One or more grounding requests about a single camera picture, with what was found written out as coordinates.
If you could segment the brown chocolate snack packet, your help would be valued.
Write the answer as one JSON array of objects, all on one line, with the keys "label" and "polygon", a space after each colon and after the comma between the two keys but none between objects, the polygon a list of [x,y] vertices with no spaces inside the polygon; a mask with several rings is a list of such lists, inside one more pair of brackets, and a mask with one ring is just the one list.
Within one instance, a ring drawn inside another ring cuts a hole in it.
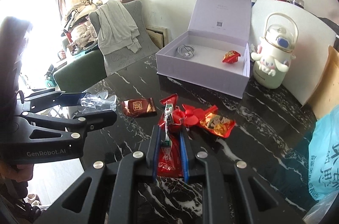
[{"label": "brown chocolate snack packet", "polygon": [[156,107],[152,98],[129,99],[121,102],[122,111],[128,117],[141,117],[156,114]]}]

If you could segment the red gold snack packet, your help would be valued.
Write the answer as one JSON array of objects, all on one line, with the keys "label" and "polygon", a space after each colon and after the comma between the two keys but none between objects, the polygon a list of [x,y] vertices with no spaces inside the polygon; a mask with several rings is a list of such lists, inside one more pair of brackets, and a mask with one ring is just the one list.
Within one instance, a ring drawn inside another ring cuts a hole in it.
[{"label": "red gold snack packet", "polygon": [[200,121],[200,126],[210,133],[228,138],[236,122],[215,113],[208,113]]}]

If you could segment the red Heinz ketchup packet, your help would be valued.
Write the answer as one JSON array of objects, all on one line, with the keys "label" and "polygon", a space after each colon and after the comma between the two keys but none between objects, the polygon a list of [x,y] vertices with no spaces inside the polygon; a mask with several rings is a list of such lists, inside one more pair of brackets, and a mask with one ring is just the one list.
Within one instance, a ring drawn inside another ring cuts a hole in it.
[{"label": "red Heinz ketchup packet", "polygon": [[180,131],[181,123],[174,112],[178,107],[178,95],[172,94],[160,101],[164,111],[158,122],[161,132],[160,151],[158,156],[157,175],[167,178],[181,178],[182,164],[180,155],[180,143],[177,132]]}]

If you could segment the red gold candy packet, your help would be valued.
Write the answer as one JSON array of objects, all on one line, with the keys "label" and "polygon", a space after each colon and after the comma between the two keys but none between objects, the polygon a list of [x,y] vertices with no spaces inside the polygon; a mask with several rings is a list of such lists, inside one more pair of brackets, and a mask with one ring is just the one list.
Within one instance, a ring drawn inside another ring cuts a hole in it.
[{"label": "red gold candy packet", "polygon": [[226,52],[222,62],[227,63],[227,64],[233,64],[233,63],[238,62],[238,58],[240,56],[241,56],[240,53],[238,53],[237,51],[231,50],[231,51]]}]

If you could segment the red plastic fan propeller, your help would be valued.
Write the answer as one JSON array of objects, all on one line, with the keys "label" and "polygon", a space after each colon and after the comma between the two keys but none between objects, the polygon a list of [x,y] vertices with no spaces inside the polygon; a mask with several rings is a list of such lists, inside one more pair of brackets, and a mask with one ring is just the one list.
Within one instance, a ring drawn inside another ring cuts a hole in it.
[{"label": "red plastic fan propeller", "polygon": [[172,113],[174,120],[173,125],[180,125],[187,128],[200,125],[200,122],[203,121],[208,114],[216,113],[218,110],[216,105],[213,105],[205,110],[186,104],[182,104],[182,108],[183,109],[176,107],[174,109]]}]

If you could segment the green upholstered seat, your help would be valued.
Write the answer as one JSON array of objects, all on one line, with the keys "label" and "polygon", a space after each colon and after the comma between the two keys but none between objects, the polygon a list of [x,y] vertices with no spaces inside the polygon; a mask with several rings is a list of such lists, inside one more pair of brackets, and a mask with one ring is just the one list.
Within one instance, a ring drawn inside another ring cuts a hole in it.
[{"label": "green upholstered seat", "polygon": [[100,50],[93,50],[76,58],[53,74],[61,91],[82,92],[107,77]]}]

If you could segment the grey fabric chair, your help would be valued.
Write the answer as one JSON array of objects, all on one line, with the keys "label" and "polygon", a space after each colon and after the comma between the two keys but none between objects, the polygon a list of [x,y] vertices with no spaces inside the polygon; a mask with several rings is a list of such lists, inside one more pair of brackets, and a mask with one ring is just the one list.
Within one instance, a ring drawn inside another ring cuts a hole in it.
[{"label": "grey fabric chair", "polygon": [[142,3],[109,0],[89,14],[109,76],[158,51],[142,17]]}]

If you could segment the clutter pile of bags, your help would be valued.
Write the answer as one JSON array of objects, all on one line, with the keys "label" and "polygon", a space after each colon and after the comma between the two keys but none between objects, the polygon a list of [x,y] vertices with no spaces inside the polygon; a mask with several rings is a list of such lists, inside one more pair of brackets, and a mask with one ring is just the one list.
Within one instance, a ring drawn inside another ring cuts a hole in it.
[{"label": "clutter pile of bags", "polygon": [[98,38],[90,14],[102,5],[101,0],[56,0],[61,22],[64,49],[70,55],[90,51]]}]

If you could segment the beige cloth on chair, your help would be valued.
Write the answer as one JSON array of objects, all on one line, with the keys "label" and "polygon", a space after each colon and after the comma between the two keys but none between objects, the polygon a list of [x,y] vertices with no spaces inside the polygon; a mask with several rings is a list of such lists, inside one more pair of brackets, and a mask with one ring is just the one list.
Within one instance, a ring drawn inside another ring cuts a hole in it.
[{"label": "beige cloth on chair", "polygon": [[97,9],[101,29],[97,33],[99,48],[104,55],[127,48],[136,54],[141,45],[134,19],[119,0],[109,0]]}]

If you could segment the blue plastic bag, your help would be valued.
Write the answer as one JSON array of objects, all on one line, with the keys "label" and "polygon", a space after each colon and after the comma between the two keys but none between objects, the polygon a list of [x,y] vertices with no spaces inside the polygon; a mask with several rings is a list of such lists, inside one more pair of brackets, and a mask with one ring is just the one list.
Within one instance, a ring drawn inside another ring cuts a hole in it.
[{"label": "blue plastic bag", "polygon": [[308,191],[314,200],[338,190],[339,111],[336,106],[316,122],[308,146]]}]

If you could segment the wooden framed picture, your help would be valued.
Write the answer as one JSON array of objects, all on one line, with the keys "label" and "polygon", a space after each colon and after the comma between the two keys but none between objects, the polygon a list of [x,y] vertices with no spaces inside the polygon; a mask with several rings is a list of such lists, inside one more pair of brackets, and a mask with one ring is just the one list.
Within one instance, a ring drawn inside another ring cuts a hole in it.
[{"label": "wooden framed picture", "polygon": [[153,43],[159,48],[164,48],[169,43],[168,29],[160,26],[147,25],[146,31],[153,41]]}]

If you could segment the lavender open gift box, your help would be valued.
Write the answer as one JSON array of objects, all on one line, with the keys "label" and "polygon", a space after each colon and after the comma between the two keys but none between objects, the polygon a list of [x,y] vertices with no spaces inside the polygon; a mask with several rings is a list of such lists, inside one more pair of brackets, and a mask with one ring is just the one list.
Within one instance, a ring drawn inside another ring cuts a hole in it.
[{"label": "lavender open gift box", "polygon": [[[250,77],[251,0],[196,0],[188,30],[156,53],[157,73],[242,98]],[[223,63],[228,51],[238,62]]]}]

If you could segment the white Cinnamoroll water bottle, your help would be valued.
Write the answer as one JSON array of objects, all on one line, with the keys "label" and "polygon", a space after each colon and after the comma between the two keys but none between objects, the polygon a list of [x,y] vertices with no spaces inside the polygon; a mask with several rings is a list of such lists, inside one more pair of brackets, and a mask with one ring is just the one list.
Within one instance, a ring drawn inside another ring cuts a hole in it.
[{"label": "white Cinnamoroll water bottle", "polygon": [[265,34],[260,37],[257,50],[250,54],[254,60],[254,78],[268,89],[277,89],[282,84],[292,60],[296,58],[293,50],[299,36],[297,24],[292,18],[283,13],[273,13],[267,20],[273,17],[285,19],[290,26],[281,21],[266,22]]}]

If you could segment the white foam board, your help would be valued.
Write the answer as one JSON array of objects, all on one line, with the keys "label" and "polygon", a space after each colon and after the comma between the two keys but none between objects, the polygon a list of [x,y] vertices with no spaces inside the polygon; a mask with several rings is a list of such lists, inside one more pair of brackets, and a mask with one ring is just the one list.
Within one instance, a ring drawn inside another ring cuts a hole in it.
[{"label": "white foam board", "polygon": [[336,33],[318,17],[293,4],[275,0],[257,0],[252,7],[249,42],[260,44],[266,26],[281,24],[293,30],[285,18],[271,14],[282,13],[292,18],[298,27],[298,40],[293,50],[296,56],[282,84],[304,105],[320,81],[327,58],[328,47],[336,40]]}]

